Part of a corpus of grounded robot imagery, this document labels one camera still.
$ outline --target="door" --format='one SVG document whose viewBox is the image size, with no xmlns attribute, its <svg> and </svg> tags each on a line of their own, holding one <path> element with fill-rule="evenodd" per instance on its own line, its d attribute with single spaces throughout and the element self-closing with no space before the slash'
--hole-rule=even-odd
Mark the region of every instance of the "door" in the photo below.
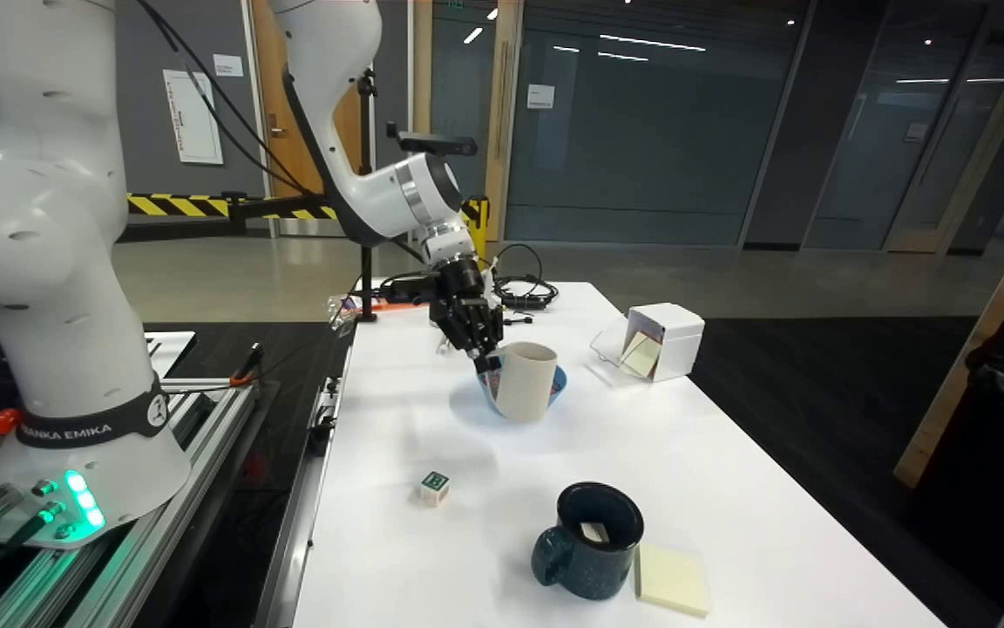
<svg viewBox="0 0 1004 628">
<path fill-rule="evenodd" d="M 314 157 L 302 148 L 302 136 L 295 131 L 295 118 L 284 101 L 284 36 L 273 15 L 273 0 L 248 0 L 250 10 L 250 32 L 254 32 L 254 68 L 259 68 L 259 99 L 260 99 L 260 136 L 266 136 L 266 169 L 269 169 L 269 199 L 290 199 L 301 195 L 301 189 L 324 191 L 324 181 L 314 169 Z M 350 151 L 351 169 L 361 164 L 361 101 L 354 90 L 344 90 L 344 99 L 336 108 L 336 131 L 343 136 L 343 148 Z"/>
<path fill-rule="evenodd" d="M 1004 15 L 982 15 L 957 69 L 928 81 L 950 83 L 950 90 L 924 136 L 924 157 L 897 208 L 885 250 L 949 250 L 981 181 L 994 169 L 1004 140 Z"/>
</svg>

